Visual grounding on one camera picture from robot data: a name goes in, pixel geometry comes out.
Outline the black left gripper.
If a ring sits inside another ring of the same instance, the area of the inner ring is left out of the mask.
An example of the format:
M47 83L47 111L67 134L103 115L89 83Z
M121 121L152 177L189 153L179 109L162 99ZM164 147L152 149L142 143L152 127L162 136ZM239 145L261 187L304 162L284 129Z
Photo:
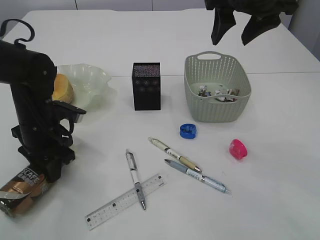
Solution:
M21 143L18 151L29 161L27 167L36 175L45 175L46 170L49 183L54 183L61 177L62 165L75 160L75 152L70 149L75 123L70 119L68 123L69 129L61 124L58 126L58 139L25 126L17 125L11 129L12 136Z

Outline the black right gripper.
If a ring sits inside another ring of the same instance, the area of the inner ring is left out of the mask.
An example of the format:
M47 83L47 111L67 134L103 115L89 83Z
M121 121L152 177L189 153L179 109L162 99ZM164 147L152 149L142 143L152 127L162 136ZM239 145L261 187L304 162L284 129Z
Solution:
M207 10L214 9L213 45L217 45L236 25L234 11L251 15L241 35L245 46L261 34L277 28L281 23L280 13L292 15L299 7L296 0L205 0L204 3Z

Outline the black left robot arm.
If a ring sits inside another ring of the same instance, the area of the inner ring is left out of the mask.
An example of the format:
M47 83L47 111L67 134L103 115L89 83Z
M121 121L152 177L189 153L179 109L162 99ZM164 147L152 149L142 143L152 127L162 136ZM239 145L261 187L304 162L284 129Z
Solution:
M18 151L50 183L75 159L72 133L86 114L52 99L56 75L57 67L46 54L27 50L19 42L0 42L0 81L10 85L18 119L12 136L21 143Z

